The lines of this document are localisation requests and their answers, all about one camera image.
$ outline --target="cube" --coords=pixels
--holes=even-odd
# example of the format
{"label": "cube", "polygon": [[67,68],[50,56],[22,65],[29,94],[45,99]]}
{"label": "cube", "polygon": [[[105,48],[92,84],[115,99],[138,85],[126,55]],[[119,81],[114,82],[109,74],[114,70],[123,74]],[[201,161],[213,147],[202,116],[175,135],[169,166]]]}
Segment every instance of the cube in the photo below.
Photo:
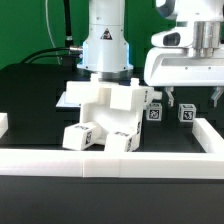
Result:
{"label": "cube", "polygon": [[65,128],[63,147],[84,150],[93,145],[101,134],[101,127],[95,122],[79,123]]}
{"label": "cube", "polygon": [[117,131],[107,135],[105,151],[106,152],[131,152],[135,150],[135,134]]}
{"label": "cube", "polygon": [[148,121],[161,121],[162,120],[162,104],[150,103],[146,108],[146,120]]}
{"label": "cube", "polygon": [[178,111],[180,122],[193,122],[196,117],[196,110],[194,104],[180,104]]}

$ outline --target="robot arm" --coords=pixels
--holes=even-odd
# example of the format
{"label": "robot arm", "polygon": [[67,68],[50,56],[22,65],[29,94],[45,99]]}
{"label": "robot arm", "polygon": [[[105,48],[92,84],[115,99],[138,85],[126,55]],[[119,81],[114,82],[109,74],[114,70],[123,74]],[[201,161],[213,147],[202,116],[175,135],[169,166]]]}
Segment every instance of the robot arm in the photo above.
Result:
{"label": "robot arm", "polygon": [[156,47],[218,48],[223,5],[223,0],[157,0],[160,15],[176,20],[177,26],[154,35],[152,44]]}

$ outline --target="black platform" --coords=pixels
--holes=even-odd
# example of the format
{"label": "black platform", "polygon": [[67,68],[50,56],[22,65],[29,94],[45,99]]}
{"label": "black platform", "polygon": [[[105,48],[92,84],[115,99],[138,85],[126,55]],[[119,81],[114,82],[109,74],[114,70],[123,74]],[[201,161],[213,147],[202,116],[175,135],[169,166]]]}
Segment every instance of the black platform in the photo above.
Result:
{"label": "black platform", "polygon": [[[136,76],[142,73],[135,71]],[[55,105],[66,81],[88,80],[55,65],[10,65],[0,72],[0,111],[9,130],[1,148],[62,149],[64,127],[79,120],[79,110]],[[142,127],[138,151],[203,153],[180,123],[179,103],[193,103],[224,137],[224,99],[209,106],[212,88],[176,88],[176,107],[163,97],[162,122]],[[90,150],[102,150],[94,146]],[[0,177],[2,224],[220,224],[224,213],[223,180]]]}
{"label": "black platform", "polygon": [[[141,79],[142,72],[134,71]],[[69,80],[89,80],[67,67],[57,65],[15,64],[0,72],[0,111],[8,113],[9,130],[0,140],[0,147],[62,149],[64,128],[78,123],[79,109],[56,109],[56,103]],[[129,80],[121,80],[128,85]],[[191,134],[192,124],[178,119],[178,104],[193,103],[197,117],[206,118],[224,135],[224,99],[217,108],[209,107],[212,88],[176,88],[176,107],[168,107],[163,96],[161,122],[143,117],[141,147],[138,151],[201,152]],[[91,150],[103,150],[94,146]]]}

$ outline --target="green wall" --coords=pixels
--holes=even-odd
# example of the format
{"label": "green wall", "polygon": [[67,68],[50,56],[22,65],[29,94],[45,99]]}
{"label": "green wall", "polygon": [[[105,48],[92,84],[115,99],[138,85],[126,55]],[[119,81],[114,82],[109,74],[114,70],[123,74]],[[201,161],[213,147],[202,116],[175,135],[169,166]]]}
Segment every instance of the green wall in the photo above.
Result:
{"label": "green wall", "polygon": [[[88,0],[70,0],[75,44],[88,35]],[[49,0],[50,25],[57,47],[64,46],[63,0]],[[158,15],[153,0],[126,0],[125,38],[130,44],[130,61],[143,67],[152,47],[153,33],[169,29],[173,22]],[[18,63],[29,54],[51,48],[45,21],[45,0],[0,1],[0,68]],[[42,59],[38,63],[56,63]]]}

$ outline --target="white wooden block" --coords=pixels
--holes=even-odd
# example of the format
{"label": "white wooden block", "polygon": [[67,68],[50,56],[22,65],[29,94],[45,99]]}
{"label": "white wooden block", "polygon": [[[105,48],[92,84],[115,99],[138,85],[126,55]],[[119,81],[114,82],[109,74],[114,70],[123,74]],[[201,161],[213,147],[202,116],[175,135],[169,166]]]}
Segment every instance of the white wooden block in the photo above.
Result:
{"label": "white wooden block", "polygon": [[146,120],[161,121],[162,111],[163,111],[163,108],[161,103],[150,103],[146,109]]}
{"label": "white wooden block", "polygon": [[0,150],[0,175],[82,177],[85,154],[61,150]]}
{"label": "white wooden block", "polygon": [[120,158],[120,178],[224,178],[224,157],[216,154],[125,154]]}
{"label": "white wooden block", "polygon": [[118,110],[142,110],[145,100],[144,88],[115,86],[111,90],[110,108]]}
{"label": "white wooden block", "polygon": [[0,138],[8,130],[8,116],[6,113],[0,113]]}
{"label": "white wooden block", "polygon": [[113,153],[131,152],[136,149],[135,134],[117,131],[109,133],[106,139],[105,151]]}
{"label": "white wooden block", "polygon": [[95,103],[99,100],[99,92],[99,84],[69,81],[66,87],[65,102],[70,104]]}
{"label": "white wooden block", "polygon": [[93,145],[101,134],[96,122],[79,123],[65,128],[63,147],[72,150],[84,150]]}
{"label": "white wooden block", "polygon": [[194,104],[180,104],[178,118],[181,122],[193,122],[196,117],[196,107]]}
{"label": "white wooden block", "polygon": [[206,119],[194,119],[192,133],[207,153],[224,153],[224,139]]}
{"label": "white wooden block", "polygon": [[106,152],[87,152],[83,177],[119,177],[119,156]]}

